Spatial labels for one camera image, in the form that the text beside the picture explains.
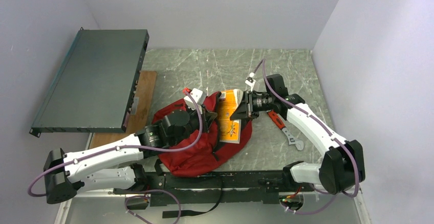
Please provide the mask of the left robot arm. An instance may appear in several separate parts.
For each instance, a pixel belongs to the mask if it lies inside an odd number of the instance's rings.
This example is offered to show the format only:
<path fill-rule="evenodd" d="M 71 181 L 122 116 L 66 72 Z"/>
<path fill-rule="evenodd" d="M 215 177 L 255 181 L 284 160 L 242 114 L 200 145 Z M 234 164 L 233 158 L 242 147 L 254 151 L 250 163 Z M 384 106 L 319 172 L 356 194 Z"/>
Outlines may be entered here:
<path fill-rule="evenodd" d="M 53 205 L 104 188 L 143 192 L 147 179 L 137 162 L 159 154 L 196 153 L 215 134 L 220 97 L 221 92 L 207 96 L 186 89 L 183 99 L 160 110 L 161 118 L 123 139 L 78 152 L 51 150 L 41 175 L 42 196 Z"/>

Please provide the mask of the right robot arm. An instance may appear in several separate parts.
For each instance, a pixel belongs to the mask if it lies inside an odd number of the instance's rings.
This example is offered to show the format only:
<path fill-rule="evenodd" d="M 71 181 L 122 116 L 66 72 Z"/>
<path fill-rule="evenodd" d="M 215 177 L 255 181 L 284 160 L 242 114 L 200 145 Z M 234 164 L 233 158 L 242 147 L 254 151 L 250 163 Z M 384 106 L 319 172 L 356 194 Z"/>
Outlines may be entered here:
<path fill-rule="evenodd" d="M 286 166 L 286 174 L 282 176 L 284 188 L 294 191 L 306 183 L 321 185 L 328 194 L 355 197 L 360 183 L 365 180 L 362 145 L 333 131 L 300 95 L 289 94 L 280 74 L 265 77 L 265 92 L 254 90 L 254 73 L 248 75 L 246 84 L 250 88 L 244 91 L 241 103 L 230 114 L 231 120 L 252 120 L 262 111 L 274 111 L 300 130 L 322 153 L 319 164 L 298 161 Z"/>

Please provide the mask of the purple Roald Dahl book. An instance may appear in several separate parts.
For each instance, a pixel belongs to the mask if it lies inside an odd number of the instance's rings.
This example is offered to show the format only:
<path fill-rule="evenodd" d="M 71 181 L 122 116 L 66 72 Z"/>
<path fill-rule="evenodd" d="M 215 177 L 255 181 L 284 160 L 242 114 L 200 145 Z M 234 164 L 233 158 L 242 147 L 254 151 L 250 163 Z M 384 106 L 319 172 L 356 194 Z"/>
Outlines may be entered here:
<path fill-rule="evenodd" d="M 242 101 L 243 91 L 241 89 L 230 89 L 222 91 L 218 99 L 218 125 L 220 130 L 220 142 L 239 144 L 241 137 L 241 121 L 231 120 Z"/>

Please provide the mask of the red backpack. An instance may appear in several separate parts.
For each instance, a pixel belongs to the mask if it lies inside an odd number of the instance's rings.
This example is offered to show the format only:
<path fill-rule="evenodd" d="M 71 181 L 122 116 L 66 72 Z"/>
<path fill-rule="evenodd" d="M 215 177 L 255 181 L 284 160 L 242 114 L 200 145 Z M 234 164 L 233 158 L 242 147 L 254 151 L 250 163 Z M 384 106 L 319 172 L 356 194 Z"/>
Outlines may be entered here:
<path fill-rule="evenodd" d="M 204 105 L 209 111 L 216 111 L 219 107 L 219 98 L 222 92 L 214 92 L 207 96 Z M 153 117 L 152 123 L 162 119 L 165 115 L 180 108 L 186 110 L 184 100 L 169 104 L 158 110 Z M 197 138 L 196 130 L 189 138 L 182 140 L 178 145 L 170 149 L 178 149 L 190 145 Z M 220 128 L 218 121 L 213 121 L 207 132 L 202 133 L 199 141 L 191 148 L 180 152 L 163 152 L 158 155 L 158 161 L 177 177 L 197 177 L 219 168 L 234 155 L 239 153 L 249 142 L 252 135 L 252 122 L 243 121 L 239 144 L 220 142 Z"/>

